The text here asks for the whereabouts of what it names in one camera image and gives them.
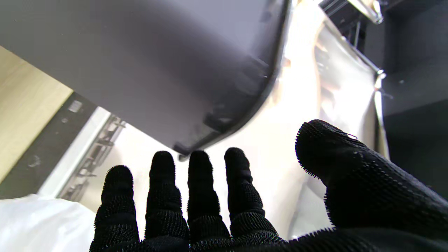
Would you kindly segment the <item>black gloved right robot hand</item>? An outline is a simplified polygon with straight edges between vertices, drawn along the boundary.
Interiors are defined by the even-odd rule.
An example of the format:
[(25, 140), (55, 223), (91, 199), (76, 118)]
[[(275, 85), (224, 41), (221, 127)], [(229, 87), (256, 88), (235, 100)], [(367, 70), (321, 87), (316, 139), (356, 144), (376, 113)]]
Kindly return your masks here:
[(139, 239), (133, 176), (123, 165), (106, 174), (91, 252), (446, 252), (447, 201), (333, 125), (312, 120), (295, 143), (301, 167), (326, 186), (333, 228), (286, 241), (265, 217), (243, 150), (224, 155), (231, 221), (227, 228), (202, 150), (190, 155), (188, 218), (181, 210), (175, 164), (155, 153), (149, 172), (145, 237)]

